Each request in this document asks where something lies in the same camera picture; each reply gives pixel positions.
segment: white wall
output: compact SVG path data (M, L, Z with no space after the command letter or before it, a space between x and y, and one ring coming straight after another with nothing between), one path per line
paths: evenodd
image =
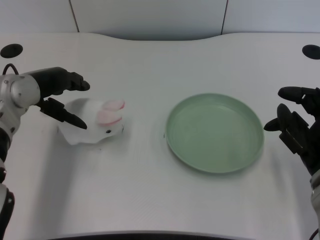
M72 0L80 32L132 40L221 34L227 0Z
M227 0L71 3L80 32L131 40L195 40L222 28L224 34L320 33L320 0L229 0L227 10ZM37 32L77 32L69 0L0 0L0 33Z
M68 0L0 0L0 33L76 31Z
M223 33L320 33L320 0L229 0Z

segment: white table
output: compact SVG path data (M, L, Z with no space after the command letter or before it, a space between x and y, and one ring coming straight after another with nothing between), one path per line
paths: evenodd
M31 107L6 159L16 203L5 239L46 239L117 231L182 231L234 239L308 239L317 228L309 173L299 156L265 133L262 157L214 175L177 160L164 139L171 108L206 92L248 104L262 124L276 117L285 86L320 86L320 61L302 54L320 34L238 33L196 41L129 41L90 33L1 34L23 46L20 73L63 67L88 92L56 99L126 100L122 135L70 146L57 122Z

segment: robotic arm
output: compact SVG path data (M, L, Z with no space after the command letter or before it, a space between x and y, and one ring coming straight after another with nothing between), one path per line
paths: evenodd
M6 74L12 67L16 74ZM0 239L11 218L15 198L12 192L2 184L6 177L4 162L10 148L13 135L20 126L20 118L32 105L60 122L66 121L76 127L87 129L79 117L67 112L61 102L51 95L60 95L64 90L87 91L90 85L75 72L68 72L61 67L53 67L33 72L18 74L15 66L8 64L0 76Z
M280 139L293 154L300 155L311 175L311 203L320 223L320 89L290 86L281 88L278 95L301 104L315 118L313 125L308 128L309 125L298 113L290 112L286 105L280 104L276 111L277 118L268 122L264 130L281 131Z

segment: plate rim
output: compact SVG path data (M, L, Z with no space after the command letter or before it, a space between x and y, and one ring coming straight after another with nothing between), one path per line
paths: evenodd
M262 142L261 142L261 145L258 149L258 151L256 152L255 155L252 156L252 160L249 161L246 165L242 166L242 167L236 167L235 169L233 170L229 170L229 171L210 171L210 170L206 170L206 169L203 169L201 167L197 167L197 166L194 166L192 164L190 164L189 162L185 161L179 154L176 153L176 151L174 150L174 148L172 147L172 145L170 144L170 141L168 140L168 123L169 123L169 119L171 117L171 115L173 114L174 110L181 104L183 103L184 101L190 99L190 98L194 98L194 97L198 97L198 96L203 96L203 95L215 95L215 96L223 96L223 97L227 97L227 98L230 98L234 101L237 101L237 102L240 102L242 103L243 105L245 105L253 114L254 116L256 117L257 119L257 123L259 124L259 126L261 127L261 135L262 135ZM206 93L199 93L199 94L195 94L195 95L191 95L187 98L184 98L183 100L181 100L180 102L178 102L170 111L167 119L166 119L166 122L165 122L165 129L164 129L164 133L165 133L165 139L166 139L166 143L169 145L171 151L174 153L174 155L180 160L182 161L184 164L194 168L194 169L197 169L197 170L200 170L200 171L203 171L203 172L206 172L206 173L211 173L211 174L227 174L227 173L232 173L232 172L235 172L235 171L239 171L241 169L244 169L244 168L247 168L248 166L250 166L251 164L253 164L255 161L257 161L262 152L263 152L263 149L264 149L264 145L265 145L265 135L264 135L264 131L263 131L263 125L259 119L259 117L257 116L257 114L251 109L251 107L249 107L247 104L245 104L243 101L241 100L238 100L232 96L229 96L229 95L225 95L225 94L220 94L220 93L214 93L214 92L206 92Z

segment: black circular hole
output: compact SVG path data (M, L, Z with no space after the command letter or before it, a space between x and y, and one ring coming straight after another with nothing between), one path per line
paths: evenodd
M320 59L320 47L316 45L306 45L302 48L303 54L314 60Z
M20 44L9 44L1 49L0 56L5 59L11 59L22 53L23 49L24 48Z

